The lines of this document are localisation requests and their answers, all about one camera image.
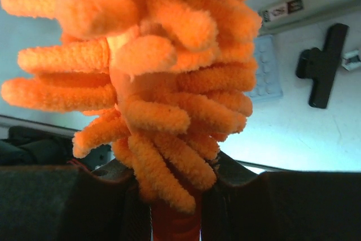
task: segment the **orange chenille strand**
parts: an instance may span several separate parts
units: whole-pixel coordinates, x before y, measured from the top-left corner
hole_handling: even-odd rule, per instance
[[[217,142],[252,114],[243,92],[256,83],[261,20],[243,1],[1,0],[9,14],[63,29],[61,46],[19,52],[33,78],[9,80],[1,94],[13,106],[99,115],[74,135],[74,156],[111,143],[143,200],[192,213],[177,174],[210,189]]]

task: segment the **white tabletop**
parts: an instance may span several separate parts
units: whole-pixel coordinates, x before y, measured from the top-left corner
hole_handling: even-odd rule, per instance
[[[277,0],[249,0],[255,9]],[[345,51],[361,46],[361,12],[290,30],[275,36],[280,80],[280,100],[254,105],[244,132],[222,143],[234,159],[297,170],[361,170],[361,69],[337,73],[327,109],[311,108],[311,80],[295,76],[304,49],[324,43],[333,23],[350,26]],[[0,84],[24,76],[16,64],[17,52],[26,47],[58,42],[56,22],[8,16],[0,10]],[[82,129],[93,118],[80,113],[54,114],[10,107],[0,99],[0,115]]]

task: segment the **black t-shaped object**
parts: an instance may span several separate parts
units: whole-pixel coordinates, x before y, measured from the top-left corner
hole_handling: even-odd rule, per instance
[[[303,51],[300,55],[296,76],[313,79],[309,100],[309,105],[312,107],[327,108],[348,30],[349,27],[343,24],[331,26],[327,32],[323,51],[312,48]]]

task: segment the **label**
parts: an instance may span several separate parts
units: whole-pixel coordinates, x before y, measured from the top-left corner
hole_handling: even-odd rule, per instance
[[[304,9],[302,0],[284,2],[262,13],[264,22],[272,22]]]

